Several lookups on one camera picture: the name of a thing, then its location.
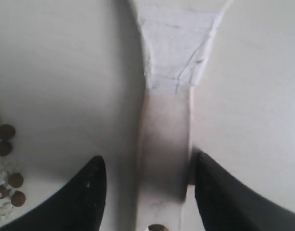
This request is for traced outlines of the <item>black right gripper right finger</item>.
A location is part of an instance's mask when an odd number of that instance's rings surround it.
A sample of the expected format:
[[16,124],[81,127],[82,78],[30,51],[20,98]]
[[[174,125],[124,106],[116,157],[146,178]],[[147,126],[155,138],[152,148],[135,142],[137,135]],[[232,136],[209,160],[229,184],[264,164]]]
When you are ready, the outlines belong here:
[[295,231],[295,213],[251,190],[204,152],[195,160],[195,198],[207,231]]

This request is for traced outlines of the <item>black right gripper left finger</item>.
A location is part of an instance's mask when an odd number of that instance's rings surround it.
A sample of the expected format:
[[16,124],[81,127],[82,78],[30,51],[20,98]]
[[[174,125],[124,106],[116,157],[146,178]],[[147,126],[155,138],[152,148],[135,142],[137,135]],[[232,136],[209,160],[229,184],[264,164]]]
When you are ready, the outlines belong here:
[[106,168],[94,156],[58,192],[1,231],[98,231],[106,202]]

